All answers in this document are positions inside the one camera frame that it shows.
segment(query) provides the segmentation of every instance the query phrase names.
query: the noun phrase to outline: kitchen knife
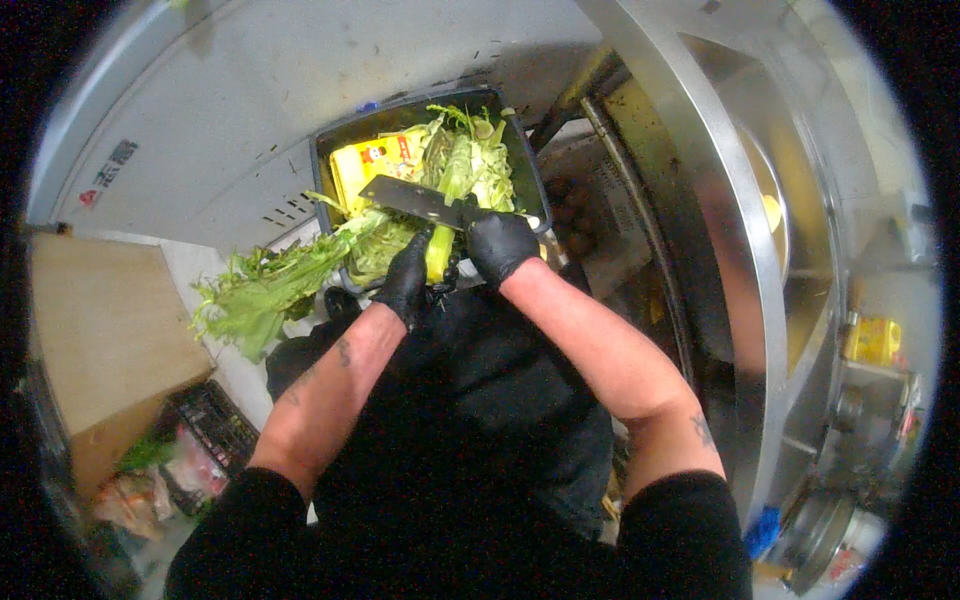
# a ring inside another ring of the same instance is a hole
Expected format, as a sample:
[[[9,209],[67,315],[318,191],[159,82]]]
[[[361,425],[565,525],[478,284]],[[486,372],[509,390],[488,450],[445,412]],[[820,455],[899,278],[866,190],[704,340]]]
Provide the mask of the kitchen knife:
[[[476,221],[487,212],[459,198],[447,206],[444,204],[444,195],[440,192],[386,175],[374,177],[360,191],[360,196],[381,206],[395,208],[460,231],[464,230],[464,225]],[[527,223],[530,228],[535,228],[540,224],[540,219],[527,217]]]

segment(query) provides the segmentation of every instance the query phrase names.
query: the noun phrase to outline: black sleeve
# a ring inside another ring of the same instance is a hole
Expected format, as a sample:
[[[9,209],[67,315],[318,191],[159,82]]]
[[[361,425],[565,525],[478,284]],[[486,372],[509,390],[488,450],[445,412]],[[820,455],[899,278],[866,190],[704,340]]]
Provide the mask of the black sleeve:
[[[170,598],[289,596],[306,507],[290,481],[248,468],[231,481],[170,565]]]
[[[727,482],[707,471],[644,488],[620,520],[621,589],[657,598],[752,598],[750,558]]]

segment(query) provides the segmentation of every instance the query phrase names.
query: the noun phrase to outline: arm tattoo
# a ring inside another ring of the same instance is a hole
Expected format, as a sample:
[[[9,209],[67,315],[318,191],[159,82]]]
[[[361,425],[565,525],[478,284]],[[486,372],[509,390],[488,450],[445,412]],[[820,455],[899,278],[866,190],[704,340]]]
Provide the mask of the arm tattoo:
[[[337,340],[337,350],[340,351],[340,366],[346,369],[350,366],[350,343],[347,338]]]
[[[700,436],[700,439],[703,441],[704,447],[712,446],[716,448],[717,444],[713,442],[713,436],[710,435],[710,428],[707,427],[707,418],[704,417],[704,414],[700,413],[696,417],[690,417],[690,420],[693,421],[693,425],[697,428],[697,435]]]
[[[286,400],[294,406],[300,406],[300,396],[298,395],[298,391],[300,388],[305,386],[315,374],[317,374],[316,363],[304,371],[300,377],[297,377],[297,380],[294,381],[289,388],[287,388],[287,391],[280,395],[280,400]]]

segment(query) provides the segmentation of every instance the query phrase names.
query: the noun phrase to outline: yellow box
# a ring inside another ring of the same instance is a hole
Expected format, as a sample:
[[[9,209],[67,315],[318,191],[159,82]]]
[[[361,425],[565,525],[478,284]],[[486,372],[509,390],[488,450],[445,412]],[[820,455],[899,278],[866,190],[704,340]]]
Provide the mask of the yellow box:
[[[350,216],[363,210],[370,201],[360,198],[363,188],[377,175],[411,180],[422,168],[417,152],[423,132],[389,135],[351,144],[330,155],[330,172],[337,194]]]
[[[900,326],[882,317],[863,317],[850,333],[845,356],[861,363],[890,367],[900,350]]]

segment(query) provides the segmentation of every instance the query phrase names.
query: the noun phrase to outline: black nitrile glove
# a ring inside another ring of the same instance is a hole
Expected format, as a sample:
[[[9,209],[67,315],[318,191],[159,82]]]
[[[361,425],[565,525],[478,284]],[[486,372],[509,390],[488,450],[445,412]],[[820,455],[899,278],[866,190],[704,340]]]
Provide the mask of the black nitrile glove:
[[[413,331],[426,302],[426,262],[423,256],[431,235],[432,227],[419,231],[406,248],[396,253],[390,261],[383,287],[370,299],[389,306],[407,325],[407,331]]]
[[[466,234],[473,266],[496,290],[526,259],[540,256],[537,236],[520,215],[491,211],[471,223]]]

